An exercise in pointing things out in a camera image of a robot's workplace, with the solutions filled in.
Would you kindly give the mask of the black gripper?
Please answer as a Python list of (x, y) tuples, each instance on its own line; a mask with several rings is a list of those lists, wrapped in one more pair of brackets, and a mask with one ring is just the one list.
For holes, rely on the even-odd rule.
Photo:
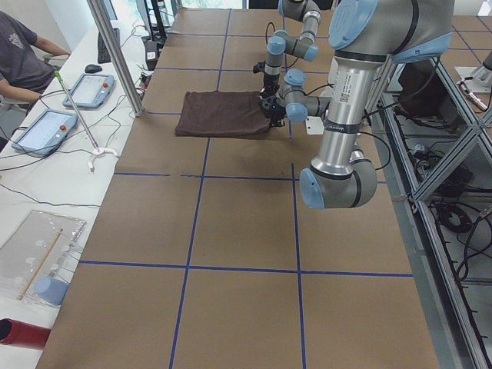
[(268, 119), (270, 128), (281, 128), (285, 126), (284, 122), (285, 108), (274, 103), (268, 109)]
[(261, 98), (266, 99), (271, 96), (275, 96), (279, 89), (279, 77), (280, 75), (269, 75), (264, 73), (263, 88), (261, 89)]

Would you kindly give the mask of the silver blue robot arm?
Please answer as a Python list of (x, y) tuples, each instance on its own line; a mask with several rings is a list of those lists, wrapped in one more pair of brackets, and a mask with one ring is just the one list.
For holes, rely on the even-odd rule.
[(281, 63), (284, 54), (312, 62), (318, 54), (316, 34), (321, 23), (321, 11), (315, 1), (279, 1), (278, 12), (283, 17), (303, 24), (298, 37), (290, 36), (284, 29), (277, 30), (267, 42), (265, 62), (258, 64), (263, 77), (262, 98), (270, 98), (279, 89)]
[(320, 151), (300, 173), (309, 208), (356, 208), (377, 187), (373, 163), (356, 138), (376, 70), (442, 55), (450, 46), (452, 1), (343, 1), (329, 28), (337, 73), (330, 98), (306, 96), (305, 75), (290, 70), (277, 93), (290, 122), (318, 115), (324, 123)]

